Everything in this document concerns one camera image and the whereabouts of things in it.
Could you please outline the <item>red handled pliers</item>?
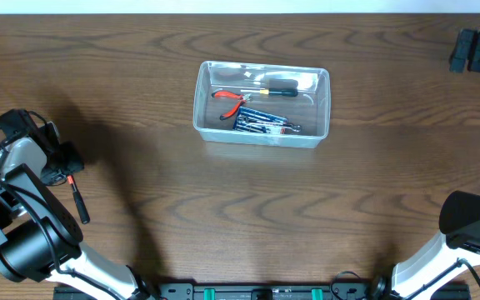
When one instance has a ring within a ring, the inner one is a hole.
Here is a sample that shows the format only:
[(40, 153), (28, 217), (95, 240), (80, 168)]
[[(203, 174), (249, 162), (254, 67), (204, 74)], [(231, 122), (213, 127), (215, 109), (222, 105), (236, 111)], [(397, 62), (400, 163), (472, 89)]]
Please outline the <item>red handled pliers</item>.
[(219, 119), (221, 121), (225, 121), (229, 118), (234, 117), (238, 113), (239, 108), (252, 99), (249, 93), (235, 93), (226, 90), (218, 90), (216, 92), (213, 92), (212, 97), (220, 100), (234, 100), (236, 102), (231, 109), (220, 115)]

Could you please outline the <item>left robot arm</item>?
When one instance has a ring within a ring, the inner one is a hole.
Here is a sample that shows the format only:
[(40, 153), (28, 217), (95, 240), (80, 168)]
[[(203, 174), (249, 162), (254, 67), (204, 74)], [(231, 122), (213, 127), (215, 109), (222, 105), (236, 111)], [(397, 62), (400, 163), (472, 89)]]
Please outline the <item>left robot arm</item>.
[(83, 240), (90, 221), (74, 174), (83, 160), (56, 125), (12, 109), (0, 115), (0, 273), (20, 283), (57, 283), (56, 299), (158, 299), (129, 266), (111, 262)]

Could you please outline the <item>small hammer black handle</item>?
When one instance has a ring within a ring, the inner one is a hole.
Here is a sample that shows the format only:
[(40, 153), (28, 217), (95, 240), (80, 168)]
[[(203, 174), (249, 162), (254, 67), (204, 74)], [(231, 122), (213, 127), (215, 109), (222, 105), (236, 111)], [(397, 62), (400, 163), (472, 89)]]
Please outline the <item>small hammer black handle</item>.
[(75, 182), (73, 175), (67, 176), (67, 182), (72, 189), (72, 195), (76, 204), (77, 212), (82, 224), (88, 224), (91, 221), (86, 205), (83, 201), (82, 194), (78, 189), (78, 185)]

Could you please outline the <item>black yellow screwdriver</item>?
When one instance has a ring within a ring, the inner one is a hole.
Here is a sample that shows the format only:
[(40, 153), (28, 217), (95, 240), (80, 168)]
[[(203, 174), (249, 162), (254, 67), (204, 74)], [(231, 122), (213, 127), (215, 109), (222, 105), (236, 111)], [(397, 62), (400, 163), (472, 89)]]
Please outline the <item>black yellow screwdriver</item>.
[(263, 95), (269, 97), (286, 97), (286, 98), (295, 98), (298, 95), (298, 90), (296, 88), (259, 88), (259, 89), (242, 89), (240, 91), (242, 95), (247, 95), (248, 97), (254, 95)]

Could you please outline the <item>silver ring wrench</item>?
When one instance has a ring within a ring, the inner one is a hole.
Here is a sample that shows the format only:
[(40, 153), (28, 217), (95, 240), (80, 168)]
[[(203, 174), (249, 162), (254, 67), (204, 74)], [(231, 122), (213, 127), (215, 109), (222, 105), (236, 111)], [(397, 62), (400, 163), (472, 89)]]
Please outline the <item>silver ring wrench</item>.
[(300, 125), (295, 125), (282, 120), (277, 119), (261, 119), (257, 117), (249, 117), (247, 115), (241, 115), (237, 117), (232, 127), (233, 130), (249, 133), (269, 133), (269, 134), (284, 134), (286, 130), (290, 130), (295, 133), (302, 131)]

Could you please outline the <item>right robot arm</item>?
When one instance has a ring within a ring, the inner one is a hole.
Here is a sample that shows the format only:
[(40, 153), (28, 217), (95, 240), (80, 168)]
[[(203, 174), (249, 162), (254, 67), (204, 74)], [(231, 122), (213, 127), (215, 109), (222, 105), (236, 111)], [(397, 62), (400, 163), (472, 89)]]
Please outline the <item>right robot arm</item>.
[[(480, 30), (463, 29), (457, 35), (449, 69), (453, 73), (480, 73)], [(480, 266), (480, 195), (455, 191), (442, 205), (439, 230), (409, 259), (394, 265), (369, 286), (369, 299), (457, 299), (448, 288), (459, 274)]]

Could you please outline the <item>blue precision screwdriver set case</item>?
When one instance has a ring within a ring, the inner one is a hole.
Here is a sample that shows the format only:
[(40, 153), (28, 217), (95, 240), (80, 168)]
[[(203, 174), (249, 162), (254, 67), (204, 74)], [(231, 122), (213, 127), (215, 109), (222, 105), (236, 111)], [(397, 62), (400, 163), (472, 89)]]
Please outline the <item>blue precision screwdriver set case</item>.
[(239, 132), (283, 134), (287, 124), (285, 117), (258, 111), (249, 107), (240, 107), (232, 129)]

